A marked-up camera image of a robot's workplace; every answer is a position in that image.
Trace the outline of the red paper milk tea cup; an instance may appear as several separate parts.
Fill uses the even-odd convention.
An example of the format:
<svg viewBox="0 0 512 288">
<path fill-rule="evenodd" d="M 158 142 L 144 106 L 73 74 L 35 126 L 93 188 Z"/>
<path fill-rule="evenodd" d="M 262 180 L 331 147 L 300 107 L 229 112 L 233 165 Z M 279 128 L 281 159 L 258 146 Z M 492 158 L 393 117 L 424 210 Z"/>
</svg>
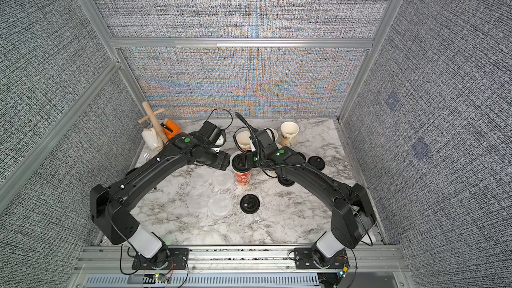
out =
<svg viewBox="0 0 512 288">
<path fill-rule="evenodd" d="M 235 171 L 236 183 L 240 187 L 247 187 L 250 183 L 251 170 Z"/>
</svg>

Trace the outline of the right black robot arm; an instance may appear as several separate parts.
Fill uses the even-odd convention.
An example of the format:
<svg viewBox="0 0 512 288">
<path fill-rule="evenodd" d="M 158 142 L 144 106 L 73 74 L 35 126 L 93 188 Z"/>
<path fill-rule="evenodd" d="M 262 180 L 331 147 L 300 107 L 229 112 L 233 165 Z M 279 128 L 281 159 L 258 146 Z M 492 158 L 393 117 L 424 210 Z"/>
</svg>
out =
<svg viewBox="0 0 512 288">
<path fill-rule="evenodd" d="M 320 259 L 332 259 L 345 248 L 356 248 L 376 224 L 375 211 L 362 185 L 350 186 L 329 177 L 289 147 L 269 146 L 262 155 L 256 151 L 240 153 L 231 163 L 234 170 L 243 173 L 255 168 L 273 171 L 278 178 L 301 185 L 327 206 L 330 228 L 312 247 Z"/>
</svg>

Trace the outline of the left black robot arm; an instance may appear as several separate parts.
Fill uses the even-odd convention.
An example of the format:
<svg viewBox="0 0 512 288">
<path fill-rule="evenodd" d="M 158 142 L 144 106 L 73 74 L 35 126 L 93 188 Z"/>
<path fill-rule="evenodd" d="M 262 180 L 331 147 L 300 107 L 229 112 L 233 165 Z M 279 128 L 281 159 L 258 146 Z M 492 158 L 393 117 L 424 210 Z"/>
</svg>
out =
<svg viewBox="0 0 512 288">
<path fill-rule="evenodd" d="M 148 162 L 119 181 L 96 185 L 90 191 L 91 220 L 113 245 L 128 243 L 147 259 L 163 250 L 164 243 L 144 228 L 131 211 L 173 172 L 195 163 L 225 171 L 230 164 L 229 153 L 215 151 L 187 133 L 169 140 Z"/>
</svg>

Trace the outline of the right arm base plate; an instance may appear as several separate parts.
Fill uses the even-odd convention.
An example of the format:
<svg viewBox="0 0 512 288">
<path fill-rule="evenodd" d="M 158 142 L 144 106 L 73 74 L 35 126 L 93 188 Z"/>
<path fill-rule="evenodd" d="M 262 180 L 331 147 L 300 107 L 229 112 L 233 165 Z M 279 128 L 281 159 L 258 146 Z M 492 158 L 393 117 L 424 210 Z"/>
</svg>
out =
<svg viewBox="0 0 512 288">
<path fill-rule="evenodd" d="M 296 247 L 290 256 L 297 269 L 339 269 L 347 271 L 350 268 L 345 249 L 339 250 L 331 257 L 326 257 L 318 249 Z"/>
</svg>

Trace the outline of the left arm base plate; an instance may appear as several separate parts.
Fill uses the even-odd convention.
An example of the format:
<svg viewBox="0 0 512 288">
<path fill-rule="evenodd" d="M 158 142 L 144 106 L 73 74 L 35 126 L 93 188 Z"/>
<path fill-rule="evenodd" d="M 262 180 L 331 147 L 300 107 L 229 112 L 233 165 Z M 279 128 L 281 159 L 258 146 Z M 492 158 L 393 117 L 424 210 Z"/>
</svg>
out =
<svg viewBox="0 0 512 288">
<path fill-rule="evenodd" d="M 138 255 L 132 263 L 133 270 L 186 270 L 189 259 L 188 248 L 160 249 L 152 258 Z"/>
</svg>

